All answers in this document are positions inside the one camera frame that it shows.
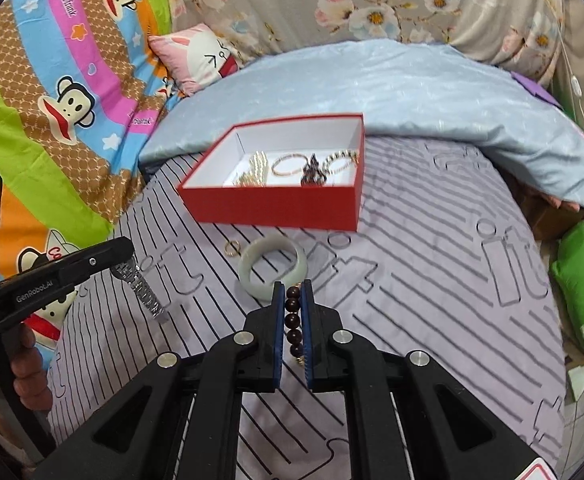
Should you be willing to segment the left hand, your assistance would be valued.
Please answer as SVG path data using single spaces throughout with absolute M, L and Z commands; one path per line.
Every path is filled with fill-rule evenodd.
M 34 346 L 34 332 L 25 324 L 19 327 L 19 341 L 19 348 L 11 359 L 14 391 L 28 410 L 49 412 L 53 398 L 42 367 L 42 356 Z

